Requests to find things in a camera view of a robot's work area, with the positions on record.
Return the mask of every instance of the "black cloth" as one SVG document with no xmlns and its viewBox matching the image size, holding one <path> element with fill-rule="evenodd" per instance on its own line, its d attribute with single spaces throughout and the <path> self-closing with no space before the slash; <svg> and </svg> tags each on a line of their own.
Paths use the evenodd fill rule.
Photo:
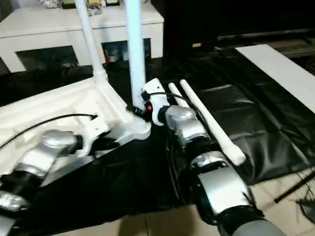
<svg viewBox="0 0 315 236">
<path fill-rule="evenodd" d="M 127 62 L 105 65 L 109 82 L 131 103 Z M 90 66 L 14 73 L 0 78 L 1 104 L 92 76 Z M 237 167 L 250 185 L 315 164 L 315 114 L 236 50 L 193 59 L 146 61 L 147 81 L 186 79 L 225 132 L 247 155 Z M 43 187 L 21 222 L 49 235 L 113 221 L 124 215 L 185 204 L 177 181 L 187 163 L 169 157 L 163 127 Z"/>
</svg>

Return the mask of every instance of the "black cable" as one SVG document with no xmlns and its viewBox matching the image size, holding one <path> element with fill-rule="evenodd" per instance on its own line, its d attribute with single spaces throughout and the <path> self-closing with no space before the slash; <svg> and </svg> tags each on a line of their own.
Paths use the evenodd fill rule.
<svg viewBox="0 0 315 236">
<path fill-rule="evenodd" d="M 304 175 L 304 177 L 307 177 L 307 175 L 304 172 L 302 172 L 302 175 Z M 315 200 L 315 194 L 311 189 L 311 186 L 310 186 L 311 183 L 310 182 L 306 183 L 308 191 L 307 191 L 305 197 L 309 197 L 312 201 L 314 201 Z"/>
<path fill-rule="evenodd" d="M 205 117 L 203 116 L 202 112 L 198 109 L 198 107 L 193 104 L 189 99 L 185 98 L 185 97 L 182 97 L 180 95 L 177 95 L 177 94 L 174 94 L 174 93 L 170 93 L 170 92 L 153 92 L 153 93 L 148 93 L 148 96 L 152 96 L 152 95 L 158 95 L 158 94 L 162 94 L 162 95 L 168 95 L 168 96 L 172 96 L 172 97 L 177 97 L 181 100 L 184 100 L 185 102 L 187 102 L 191 108 L 193 108 L 195 110 L 195 112 L 198 114 L 198 116 L 200 117 L 200 121 L 201 123 L 203 124 L 203 126 L 205 127 L 208 135 L 210 137 L 213 137 L 213 134 L 211 133 L 210 131 L 210 128 L 209 128 L 209 125 L 205 119 Z"/>
<path fill-rule="evenodd" d="M 81 113 L 78 113 L 78 114 L 68 114 L 68 115 L 62 115 L 62 116 L 58 116 L 58 117 L 54 117 L 54 118 L 51 118 L 51 119 L 47 119 L 47 120 L 44 120 L 40 123 L 37 123 L 35 125 L 32 125 L 31 127 L 21 131 L 20 133 L 14 135 L 12 138 L 10 138 L 8 141 L 6 141 L 4 144 L 2 144 L 0 146 L 0 150 L 8 145 L 8 143 L 12 142 L 14 139 L 16 139 L 17 137 L 21 136 L 22 134 L 26 133 L 27 131 L 31 130 L 31 129 L 34 129 L 40 125 L 43 125 L 43 124 L 46 124 L 46 123 L 49 123 L 49 122 L 52 122 L 54 120 L 57 120 L 57 119 L 62 119 L 62 118 L 66 118 L 66 117 L 91 117 L 91 119 L 94 119 L 97 117 L 97 115 L 90 115 L 90 114 L 81 114 Z"/>
<path fill-rule="evenodd" d="M 301 180 L 303 180 L 302 176 L 299 173 L 296 173 L 296 174 L 299 176 L 299 178 Z M 315 195 L 314 195 L 313 191 L 311 190 L 311 187 L 309 186 L 308 183 L 306 183 L 305 185 L 307 187 L 307 191 L 305 193 L 304 199 L 306 199 L 306 200 L 308 199 L 309 200 L 309 199 L 311 199 L 313 197 L 313 200 L 314 200 L 315 199 Z"/>
</svg>

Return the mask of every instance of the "white pole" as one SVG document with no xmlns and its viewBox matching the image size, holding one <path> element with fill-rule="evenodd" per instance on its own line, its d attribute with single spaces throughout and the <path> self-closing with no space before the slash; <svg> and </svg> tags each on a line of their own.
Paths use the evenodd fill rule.
<svg viewBox="0 0 315 236">
<path fill-rule="evenodd" d="M 174 83 L 169 83 L 169 84 L 168 84 L 168 88 L 169 88 L 169 90 L 171 90 L 171 92 L 172 92 L 173 94 L 182 96 L 182 95 L 181 95 L 181 92 L 179 92 L 179 90 L 177 89 L 177 87 L 176 87 L 176 85 L 175 85 Z M 178 97 L 174 97 L 174 98 L 175 98 L 177 104 L 178 104 L 180 107 L 189 107 L 189 105 L 187 104 L 186 101 L 184 101 L 184 100 L 182 100 L 182 99 L 180 99 L 180 98 L 178 98 Z"/>
<path fill-rule="evenodd" d="M 217 139 L 223 153 L 233 162 L 234 165 L 239 166 L 245 160 L 246 157 L 242 150 L 234 145 L 221 126 L 217 123 L 211 113 L 208 111 L 206 106 L 202 103 L 196 93 L 192 90 L 186 80 L 180 81 L 181 86 L 183 87 L 185 93 L 189 99 L 194 103 L 194 105 L 201 111 L 205 117 L 210 131 L 213 133 Z"/>
<path fill-rule="evenodd" d="M 75 5 L 79 12 L 79 17 L 82 25 L 83 35 L 85 38 L 85 42 L 88 46 L 91 59 L 92 59 L 92 66 L 93 66 L 93 75 L 96 81 L 99 79 L 106 79 L 107 80 L 107 74 L 105 69 L 103 68 L 103 65 L 100 61 L 96 42 L 93 36 L 92 27 L 89 20 L 88 10 L 86 6 L 85 0 L 75 0 Z"/>
<path fill-rule="evenodd" d="M 142 39 L 141 0 L 125 0 L 128 29 L 129 70 L 132 103 L 145 109 L 141 93 L 146 84 Z"/>
</svg>

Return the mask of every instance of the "silver robot arm segment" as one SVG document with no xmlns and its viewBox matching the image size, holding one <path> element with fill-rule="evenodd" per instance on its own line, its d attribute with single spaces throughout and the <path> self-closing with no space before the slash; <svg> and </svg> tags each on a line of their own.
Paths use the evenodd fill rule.
<svg viewBox="0 0 315 236">
<path fill-rule="evenodd" d="M 81 136 L 48 130 L 35 147 L 24 153 L 11 174 L 0 177 L 0 236 L 8 235 L 21 213 L 30 206 L 56 159 L 82 147 Z"/>
<path fill-rule="evenodd" d="M 193 109 L 170 106 L 159 113 L 191 163 L 192 194 L 204 222 L 216 225 L 222 236 L 285 236 L 263 218 L 250 188 L 213 145 Z"/>
</svg>

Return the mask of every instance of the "metal stand leg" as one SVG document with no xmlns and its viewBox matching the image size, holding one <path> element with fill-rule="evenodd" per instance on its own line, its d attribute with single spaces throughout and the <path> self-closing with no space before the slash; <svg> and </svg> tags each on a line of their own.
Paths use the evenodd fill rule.
<svg viewBox="0 0 315 236">
<path fill-rule="evenodd" d="M 304 179 L 302 179 L 300 182 L 298 182 L 297 184 L 295 184 L 294 186 L 292 186 L 291 188 L 289 188 L 288 190 L 286 190 L 284 193 L 282 193 L 280 196 L 278 196 L 277 198 L 274 199 L 275 203 L 279 203 L 280 201 L 282 201 L 284 198 L 286 198 L 287 196 L 289 196 L 290 194 L 294 193 L 296 190 L 300 189 L 301 187 L 303 187 L 305 184 L 307 184 L 310 180 L 312 180 L 313 178 L 315 178 L 315 172 L 310 173 L 308 176 L 306 176 Z"/>
</svg>

